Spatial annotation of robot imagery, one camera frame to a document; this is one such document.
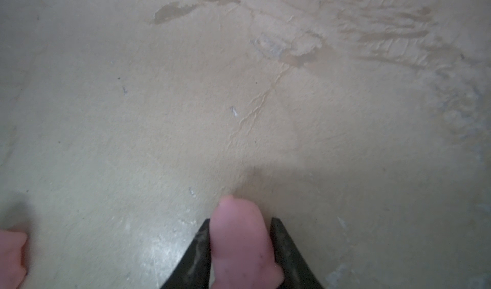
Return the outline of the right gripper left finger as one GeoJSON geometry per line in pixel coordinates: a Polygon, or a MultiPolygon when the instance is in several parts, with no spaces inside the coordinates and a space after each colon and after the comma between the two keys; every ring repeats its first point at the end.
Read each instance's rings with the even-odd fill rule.
{"type": "Polygon", "coordinates": [[[206,219],[161,289],[207,289],[211,267],[210,220],[206,219]]]}

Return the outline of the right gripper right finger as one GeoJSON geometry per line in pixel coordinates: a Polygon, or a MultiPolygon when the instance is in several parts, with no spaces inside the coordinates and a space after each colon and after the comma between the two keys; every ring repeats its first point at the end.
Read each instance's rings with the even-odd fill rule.
{"type": "Polygon", "coordinates": [[[317,280],[283,222],[271,219],[270,238],[274,248],[275,262],[283,270],[284,280],[280,289],[324,289],[317,280]]]}

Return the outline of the pink pig toy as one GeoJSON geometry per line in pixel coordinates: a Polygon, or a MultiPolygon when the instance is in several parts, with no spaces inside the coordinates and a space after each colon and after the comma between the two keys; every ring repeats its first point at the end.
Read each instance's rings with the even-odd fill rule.
{"type": "Polygon", "coordinates": [[[283,270],[258,206],[225,196],[210,219],[212,288],[279,288],[283,270]]]}
{"type": "Polygon", "coordinates": [[[27,240],[24,232],[1,230],[1,289],[17,289],[24,281],[23,248],[27,240]]]}

